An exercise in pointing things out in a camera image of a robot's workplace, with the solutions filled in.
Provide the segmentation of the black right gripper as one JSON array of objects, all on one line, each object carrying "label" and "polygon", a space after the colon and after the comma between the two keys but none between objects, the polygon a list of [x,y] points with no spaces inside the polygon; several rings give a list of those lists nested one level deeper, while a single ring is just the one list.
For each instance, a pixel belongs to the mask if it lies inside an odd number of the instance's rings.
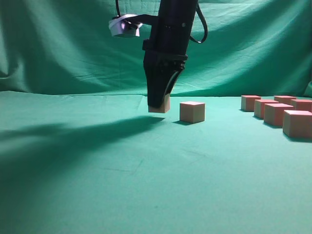
[{"label": "black right gripper", "polygon": [[150,37],[143,42],[148,105],[160,107],[165,95],[172,92],[188,58],[193,15],[144,14],[142,23],[152,27]]}]

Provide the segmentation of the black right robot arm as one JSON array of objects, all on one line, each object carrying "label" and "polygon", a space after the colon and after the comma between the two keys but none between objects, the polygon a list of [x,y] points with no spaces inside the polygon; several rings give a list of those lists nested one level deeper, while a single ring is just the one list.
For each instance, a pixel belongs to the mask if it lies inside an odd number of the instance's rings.
[{"label": "black right robot arm", "polygon": [[186,52],[198,1],[162,0],[158,21],[145,42],[143,67],[148,105],[159,108],[170,94],[187,60]]}]

